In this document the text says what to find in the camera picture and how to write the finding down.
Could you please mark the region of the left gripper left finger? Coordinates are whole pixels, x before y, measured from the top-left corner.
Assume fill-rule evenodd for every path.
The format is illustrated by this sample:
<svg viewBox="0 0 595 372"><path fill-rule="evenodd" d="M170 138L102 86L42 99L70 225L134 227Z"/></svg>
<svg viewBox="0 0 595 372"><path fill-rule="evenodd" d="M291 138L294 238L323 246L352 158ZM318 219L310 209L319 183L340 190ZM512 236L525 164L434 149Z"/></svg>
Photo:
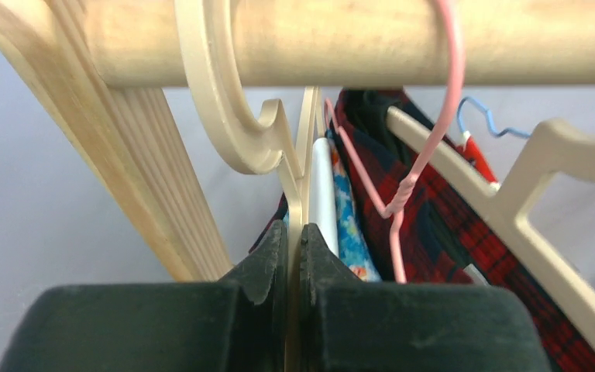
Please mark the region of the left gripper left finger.
<svg viewBox="0 0 595 372"><path fill-rule="evenodd" d="M227 371L283 371L287 335L287 227L272 222L260 243L221 281L227 307Z"/></svg>

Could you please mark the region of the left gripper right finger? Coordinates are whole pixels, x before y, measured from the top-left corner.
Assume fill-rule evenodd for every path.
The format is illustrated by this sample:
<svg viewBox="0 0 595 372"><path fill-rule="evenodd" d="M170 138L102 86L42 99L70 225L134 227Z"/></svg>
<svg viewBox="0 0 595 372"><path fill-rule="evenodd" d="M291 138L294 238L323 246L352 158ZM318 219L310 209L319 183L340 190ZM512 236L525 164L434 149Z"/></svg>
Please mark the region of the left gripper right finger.
<svg viewBox="0 0 595 372"><path fill-rule="evenodd" d="M346 348L354 344L346 295L358 279L328 248L317 225L300 238L300 370L347 371Z"/></svg>

